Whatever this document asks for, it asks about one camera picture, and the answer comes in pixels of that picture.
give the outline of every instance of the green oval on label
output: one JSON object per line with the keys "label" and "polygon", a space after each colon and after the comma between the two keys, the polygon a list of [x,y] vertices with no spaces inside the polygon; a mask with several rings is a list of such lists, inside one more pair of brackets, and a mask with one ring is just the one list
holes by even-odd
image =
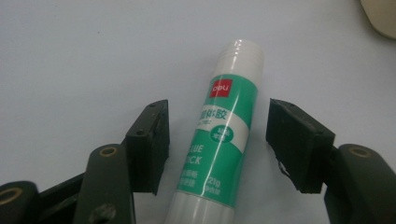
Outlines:
{"label": "green oval on label", "polygon": [[216,126],[210,131],[210,138],[218,143],[231,142],[233,140],[233,130],[225,125]]}

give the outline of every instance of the white band on label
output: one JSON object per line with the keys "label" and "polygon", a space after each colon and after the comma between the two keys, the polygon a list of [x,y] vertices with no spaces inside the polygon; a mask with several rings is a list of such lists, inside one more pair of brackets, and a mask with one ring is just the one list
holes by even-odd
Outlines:
{"label": "white band on label", "polygon": [[[239,116],[235,115],[235,113],[221,106],[204,105],[202,111],[203,114],[204,112],[210,114],[208,111],[211,111],[214,116],[208,116],[209,118],[201,118],[199,120],[197,129],[211,132],[213,128],[219,125],[225,125],[228,128],[231,128],[234,133],[237,133],[233,136],[231,143],[236,146],[243,154],[249,132],[246,123],[241,118],[239,118]],[[226,115],[216,116],[220,111],[225,111]]]}

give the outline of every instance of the cylindrical tube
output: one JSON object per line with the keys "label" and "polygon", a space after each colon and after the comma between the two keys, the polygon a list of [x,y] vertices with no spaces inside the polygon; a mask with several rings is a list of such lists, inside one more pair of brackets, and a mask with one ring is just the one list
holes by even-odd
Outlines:
{"label": "cylindrical tube", "polygon": [[262,64],[262,50],[246,40],[220,54],[165,223],[233,222]]}

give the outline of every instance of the white table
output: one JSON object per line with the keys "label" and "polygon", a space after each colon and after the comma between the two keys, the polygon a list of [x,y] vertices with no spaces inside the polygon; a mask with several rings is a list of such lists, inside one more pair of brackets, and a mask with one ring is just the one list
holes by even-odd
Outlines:
{"label": "white table", "polygon": [[265,141],[269,99],[292,102],[396,170],[396,42],[360,1],[2,1],[0,185],[48,189],[119,143],[151,102],[168,99],[170,158],[158,196],[135,195],[139,224],[163,223],[222,47],[265,54],[235,223],[329,223]]}

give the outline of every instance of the glue stick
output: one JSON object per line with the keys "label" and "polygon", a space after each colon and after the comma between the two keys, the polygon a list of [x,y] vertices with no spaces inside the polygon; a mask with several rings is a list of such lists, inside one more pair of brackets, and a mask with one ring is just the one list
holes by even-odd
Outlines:
{"label": "glue stick", "polygon": [[220,54],[166,224],[233,223],[262,64],[261,48],[247,40]]}

